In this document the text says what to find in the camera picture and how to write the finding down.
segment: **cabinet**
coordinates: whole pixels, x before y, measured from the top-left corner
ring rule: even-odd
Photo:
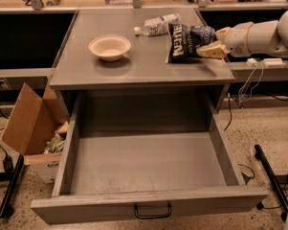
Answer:
[[[145,19],[172,12],[201,24],[191,8],[79,12],[51,81],[70,115],[66,146],[52,198],[32,202],[47,223],[240,212],[267,195],[245,185],[218,121],[234,81],[227,64],[165,64],[167,35],[133,35]],[[131,41],[119,61],[88,50],[108,34]]]

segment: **white bowl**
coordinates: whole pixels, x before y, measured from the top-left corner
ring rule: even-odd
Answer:
[[[123,36],[110,34],[95,38],[88,48],[95,56],[106,61],[114,61],[129,51],[131,43]]]

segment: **terrazzo floor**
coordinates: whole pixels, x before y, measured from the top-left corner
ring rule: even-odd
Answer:
[[[261,98],[249,100],[244,103],[243,108],[239,108],[234,101],[231,101],[231,104],[233,119],[226,132],[234,159],[238,164],[249,166],[254,170],[255,178],[249,181],[249,187],[262,186],[268,189],[269,195],[264,199],[264,205],[278,206],[279,202],[272,191],[271,183],[261,163],[255,159],[254,145],[261,145],[276,174],[288,172],[288,102]],[[225,127],[230,120],[228,101],[224,102],[219,118]],[[5,123],[6,119],[0,115],[0,128],[4,127]],[[8,150],[8,153],[15,164],[18,154],[13,150]],[[3,158],[4,152],[0,150],[0,172],[3,171]],[[251,173],[243,166],[240,166],[240,170]],[[250,212],[236,214],[49,226],[30,209],[30,204],[33,199],[50,197],[52,188],[53,185],[44,184],[30,166],[26,167],[21,173],[16,196],[12,199],[15,212],[10,218],[0,218],[0,229],[278,230],[283,227],[281,209],[257,210],[256,208]],[[7,183],[0,183],[0,205],[6,189]]]

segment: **bottle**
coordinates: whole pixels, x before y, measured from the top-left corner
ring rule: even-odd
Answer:
[[[153,19],[148,19],[140,27],[134,27],[135,35],[162,35],[167,33],[169,23],[177,23],[181,20],[179,13],[172,13]]]

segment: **drawer handle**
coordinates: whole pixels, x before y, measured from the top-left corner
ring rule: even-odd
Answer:
[[[170,204],[168,204],[167,213],[165,213],[163,215],[146,215],[146,216],[143,216],[143,215],[139,214],[138,208],[139,207],[137,205],[135,205],[134,212],[135,212],[136,218],[138,218],[138,219],[165,219],[165,218],[168,218],[171,216],[171,205]]]

